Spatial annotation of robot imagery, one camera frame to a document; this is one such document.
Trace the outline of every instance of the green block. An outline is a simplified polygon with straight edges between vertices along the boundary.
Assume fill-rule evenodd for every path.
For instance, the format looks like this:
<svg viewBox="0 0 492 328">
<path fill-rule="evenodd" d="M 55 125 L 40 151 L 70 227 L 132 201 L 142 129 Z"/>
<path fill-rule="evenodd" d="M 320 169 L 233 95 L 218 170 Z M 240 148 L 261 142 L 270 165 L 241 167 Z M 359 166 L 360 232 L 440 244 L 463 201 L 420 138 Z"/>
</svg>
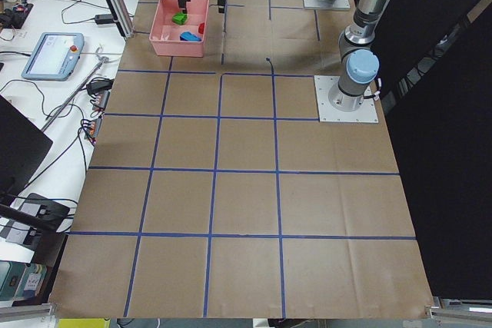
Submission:
<svg viewBox="0 0 492 328">
<path fill-rule="evenodd" d="M 172 21 L 176 25 L 184 25 L 186 23 L 186 20 L 188 19 L 188 15 L 182 12 L 178 12 L 172 17 Z"/>
</svg>

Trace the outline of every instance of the metal rod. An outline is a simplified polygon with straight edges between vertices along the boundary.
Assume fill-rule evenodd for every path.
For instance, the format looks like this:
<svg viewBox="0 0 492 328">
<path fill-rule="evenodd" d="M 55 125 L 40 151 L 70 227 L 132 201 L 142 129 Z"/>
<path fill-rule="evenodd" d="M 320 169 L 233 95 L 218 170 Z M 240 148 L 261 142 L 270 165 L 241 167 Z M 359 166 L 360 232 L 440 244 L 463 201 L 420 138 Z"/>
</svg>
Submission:
<svg viewBox="0 0 492 328">
<path fill-rule="evenodd" d="M 4 204 L 0 204 L 0 216 L 25 224 L 26 226 L 36 228 L 37 230 L 55 232 L 59 227 L 59 224 L 47 222 L 46 220 L 24 213 L 23 211 L 16 210 L 13 207 L 9 207 Z"/>
<path fill-rule="evenodd" d="M 0 322 L 11 322 L 53 315 L 54 306 L 51 303 L 43 303 L 35 306 L 2 307 L 0 309 Z"/>
<path fill-rule="evenodd" d="M 107 57 L 102 57 L 99 59 L 99 62 L 93 67 L 91 72 L 88 74 L 86 78 L 84 78 L 84 81 L 70 94 L 68 98 L 63 102 L 62 105 L 48 118 L 48 121 L 45 123 L 45 125 L 42 127 L 41 131 L 45 132 L 49 126 L 52 125 L 53 121 L 60 115 L 60 113 L 66 108 L 68 103 L 80 92 L 80 90 L 89 82 L 90 78 L 92 75 L 106 62 L 108 61 Z"/>
</svg>

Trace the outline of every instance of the black power adapter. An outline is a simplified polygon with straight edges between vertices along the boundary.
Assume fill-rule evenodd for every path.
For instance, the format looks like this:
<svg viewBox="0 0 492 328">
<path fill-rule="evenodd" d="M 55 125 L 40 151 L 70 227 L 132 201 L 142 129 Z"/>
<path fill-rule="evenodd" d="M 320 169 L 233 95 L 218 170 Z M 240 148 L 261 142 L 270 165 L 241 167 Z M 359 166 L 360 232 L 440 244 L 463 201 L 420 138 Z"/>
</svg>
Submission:
<svg viewBox="0 0 492 328">
<path fill-rule="evenodd" d="M 113 20 L 113 15 L 96 15 L 94 17 L 94 21 L 96 25 L 107 25 L 109 23 L 115 23 Z"/>
</svg>

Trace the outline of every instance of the black wire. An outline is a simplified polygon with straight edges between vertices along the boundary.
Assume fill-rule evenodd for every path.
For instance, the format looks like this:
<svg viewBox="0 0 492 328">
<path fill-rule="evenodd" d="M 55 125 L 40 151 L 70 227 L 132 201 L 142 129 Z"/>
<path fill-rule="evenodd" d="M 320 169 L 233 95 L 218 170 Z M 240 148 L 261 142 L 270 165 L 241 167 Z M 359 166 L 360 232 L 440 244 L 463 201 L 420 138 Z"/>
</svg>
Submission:
<svg viewBox="0 0 492 328">
<path fill-rule="evenodd" d="M 0 93 L 2 91 L 4 91 L 7 86 L 12 83 L 12 82 L 27 82 L 29 84 L 33 84 L 34 87 L 36 88 L 36 90 L 38 90 L 39 94 L 41 94 L 42 96 L 42 100 L 41 100 L 41 112 L 44 114 L 44 115 L 47 115 L 46 112 L 45 112 L 45 100 L 46 100 L 46 97 L 45 97 L 45 94 L 43 94 L 43 91 L 41 91 L 41 89 L 39 88 L 39 86 L 37 86 L 37 84 L 33 81 L 28 81 L 28 80 L 17 80 L 17 79 L 14 79 L 14 80 L 10 80 L 8 81 L 6 84 L 3 85 L 2 88 L 0 88 Z"/>
<path fill-rule="evenodd" d="M 82 119 L 85 119 L 84 117 L 84 112 L 82 111 L 82 109 L 76 105 L 76 104 L 70 104 L 70 105 L 73 105 L 75 108 L 77 108 L 80 113 L 82 114 Z M 40 178 L 53 164 L 55 164 L 57 161 L 60 160 L 60 158 L 68 151 L 70 150 L 70 148 L 74 145 L 74 143 L 78 140 L 78 136 L 80 134 L 78 133 L 78 130 L 77 130 L 77 136 L 73 139 L 73 141 L 66 147 L 66 149 L 64 149 L 47 167 L 45 167 L 45 169 L 43 169 L 36 177 L 34 177 L 33 179 L 31 179 L 23 188 L 23 190 L 25 190 L 27 187 L 31 186 L 32 183 L 34 181 L 36 181 L 38 178 Z"/>
<path fill-rule="evenodd" d="M 128 324 L 133 322 L 135 319 L 130 319 L 128 322 L 125 322 L 125 323 L 120 323 L 120 322 L 118 322 L 119 320 L 121 320 L 121 319 L 116 320 L 116 324 L 118 324 L 119 326 L 127 326 Z"/>
<path fill-rule="evenodd" d="M 69 116 L 69 115 L 70 115 L 71 110 L 72 110 L 72 109 L 73 109 L 73 107 L 75 106 L 75 104 L 74 104 L 74 100 L 75 100 L 75 98 L 73 98 L 73 99 L 71 100 L 71 103 L 70 103 L 70 104 L 67 104 L 67 105 L 65 106 L 65 108 L 66 108 L 66 107 L 68 107 L 68 106 L 70 106 L 70 109 L 68 109 L 68 112 L 67 112 L 67 113 L 65 113 L 65 115 L 59 115 L 59 116 L 57 116 L 57 118 L 65 118 L 65 117 L 67 117 L 67 116 Z M 60 104 L 60 105 L 58 105 L 58 106 L 54 107 L 54 108 L 53 108 L 53 109 L 52 109 L 52 110 L 51 110 L 48 114 L 45 114 L 45 116 L 46 116 L 46 120 L 48 120 L 49 118 L 53 117 L 53 116 L 52 116 L 53 112 L 54 112 L 54 111 L 56 111 L 57 109 L 59 109 L 62 105 L 63 105 L 63 104 Z"/>
<path fill-rule="evenodd" d="M 21 53 L 20 51 L 0 51 L 0 54 L 17 54 L 17 55 L 24 55 L 25 57 L 31 56 L 28 53 Z"/>
<path fill-rule="evenodd" d="M 7 228 L 11 228 L 13 230 L 25 230 L 25 229 L 17 228 L 17 227 L 14 227 L 14 226 L 9 226 L 8 224 L 4 224 L 4 225 L 2 225 L 0 227 L 4 227 L 4 228 L 7 227 Z M 27 230 L 25 230 L 26 232 L 29 232 L 32 229 L 32 227 L 30 227 L 30 226 L 28 226 L 28 227 L 29 228 Z"/>
<path fill-rule="evenodd" d="M 69 2 L 73 2 L 72 4 L 70 4 L 68 7 L 66 8 L 63 8 L 61 10 L 61 21 L 66 24 L 66 25 L 74 25 L 74 24 L 78 24 L 78 23 L 83 23 L 83 22 L 89 22 L 89 21 L 93 21 L 95 19 L 95 17 L 92 17 L 92 18 L 87 18 L 87 19 L 83 19 L 81 21 L 74 21 L 74 22 L 66 22 L 65 20 L 65 12 L 67 10 L 69 10 L 71 7 L 77 5 L 77 4 L 85 4 L 85 5 L 90 5 L 92 7 L 96 7 L 96 8 L 101 8 L 101 9 L 109 9 L 108 7 L 105 7 L 103 5 L 97 5 L 97 4 L 94 4 L 94 3 L 90 3 L 90 2 L 84 2 L 84 0 L 67 0 Z"/>
<path fill-rule="evenodd" d="M 80 127 L 77 130 L 77 139 L 78 139 L 78 143 L 80 144 L 80 148 L 82 149 L 82 157 L 84 158 L 84 169 L 85 169 L 85 173 L 87 173 L 87 171 L 88 171 L 88 168 L 87 168 L 87 159 L 85 157 L 84 144 L 82 143 L 82 139 L 80 138 L 80 133 L 82 131 L 83 131 L 83 128 L 82 127 Z"/>
<path fill-rule="evenodd" d="M 78 205 L 78 202 L 75 201 L 75 200 L 72 200 L 72 199 L 68 199 L 68 198 L 64 198 L 64 197 L 60 197 L 60 198 L 54 198 L 54 199 L 41 199 L 41 198 L 37 198 L 37 197 L 23 197 L 23 196 L 18 196 L 18 195 L 13 195 L 13 194 L 9 194 L 7 192 L 5 193 L 2 193 L 2 195 L 5 195 L 5 196 L 9 196 L 9 197 L 15 197 L 16 199 L 21 199 L 21 200 L 33 200 L 33 201 L 69 201 L 75 205 Z"/>
<path fill-rule="evenodd" d="M 50 167 L 52 167 L 53 164 L 55 164 L 57 161 L 60 160 L 60 158 L 70 150 L 70 148 L 74 145 L 74 143 L 77 141 L 77 138 L 74 138 L 74 140 L 70 143 L 69 146 L 66 147 L 45 169 L 43 169 L 36 177 L 34 177 L 32 180 L 30 180 L 25 186 L 24 190 L 31 186 L 34 181 L 36 181 L 38 178 L 40 178 Z"/>
</svg>

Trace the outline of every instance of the white table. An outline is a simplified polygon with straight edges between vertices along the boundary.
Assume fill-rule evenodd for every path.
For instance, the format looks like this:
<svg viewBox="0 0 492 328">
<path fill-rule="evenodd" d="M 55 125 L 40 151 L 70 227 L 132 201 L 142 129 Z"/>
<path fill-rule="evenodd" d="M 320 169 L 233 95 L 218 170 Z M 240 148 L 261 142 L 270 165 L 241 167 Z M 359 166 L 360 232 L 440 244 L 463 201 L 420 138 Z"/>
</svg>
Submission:
<svg viewBox="0 0 492 328">
<path fill-rule="evenodd" d="M 102 46 L 104 53 L 121 54 L 125 47 L 125 40 L 120 36 L 114 24 L 96 25 L 94 21 L 66 25 L 62 22 L 62 10 L 71 2 L 63 0 L 28 0 L 34 5 L 22 30 L 17 30 L 13 41 L 0 40 L 0 48 L 15 51 L 32 51 L 36 46 L 42 32 L 81 32 L 85 36 L 84 53 L 94 53 Z M 84 0 L 96 5 L 107 6 L 105 0 Z M 137 8 L 138 0 L 125 0 L 128 12 L 133 15 Z M 109 9 L 91 7 L 77 4 L 67 10 L 66 22 L 76 22 L 93 18 L 98 14 L 110 13 Z M 3 38 L 11 38 L 10 30 L 3 30 L 0 34 Z"/>
<path fill-rule="evenodd" d="M 84 0 L 87 2 L 106 6 L 105 0 Z M 93 69 L 98 59 L 94 55 L 99 46 L 102 53 L 107 55 L 111 63 L 103 65 L 99 74 L 113 78 L 118 70 L 119 58 L 125 47 L 125 40 L 120 36 L 115 25 L 98 26 L 94 22 L 77 25 L 64 25 L 60 12 L 70 5 L 70 2 L 60 0 L 29 0 L 35 6 L 29 15 L 22 30 L 17 30 L 14 40 L 0 40 L 0 51 L 26 51 L 32 52 L 42 32 L 81 32 L 85 36 L 85 46 L 81 58 L 77 63 L 73 74 L 67 81 L 36 81 L 36 84 L 46 96 L 45 110 L 61 104 L 83 81 L 90 70 Z M 128 11 L 135 13 L 138 0 L 125 0 Z M 67 20 L 79 20 L 93 17 L 96 14 L 109 13 L 109 10 L 76 5 L 67 12 Z M 10 31 L 3 30 L 2 37 L 9 38 Z M 0 61 L 5 63 L 0 71 L 0 88 L 7 81 L 21 79 L 21 72 L 27 62 L 27 58 L 21 55 L 2 55 Z M 12 104 L 26 117 L 32 119 L 33 123 L 41 128 L 45 123 L 45 116 L 41 110 L 41 95 L 32 84 L 25 82 L 12 82 L 3 92 L 2 96 L 12 101 Z M 89 117 L 91 113 L 90 97 L 81 92 L 75 99 L 77 104 Z M 66 118 L 58 118 L 45 132 L 52 140 L 53 146 L 47 157 L 41 164 L 39 171 L 53 160 L 74 140 L 79 127 L 81 113 L 74 108 Z M 87 162 L 92 155 L 92 146 L 84 142 L 85 156 Z M 27 196 L 31 192 L 47 198 L 70 198 L 77 200 L 85 179 L 84 160 L 79 143 L 75 143 L 66 154 L 64 154 L 49 170 L 47 170 L 32 186 L 24 193 Z M 14 202 L 18 207 L 21 200 Z M 74 204 L 63 203 L 70 207 Z M 60 230 L 70 225 L 70 220 L 64 220 Z M 0 259 L 29 262 L 32 251 L 16 244 L 10 244 L 0 239 Z"/>
</svg>

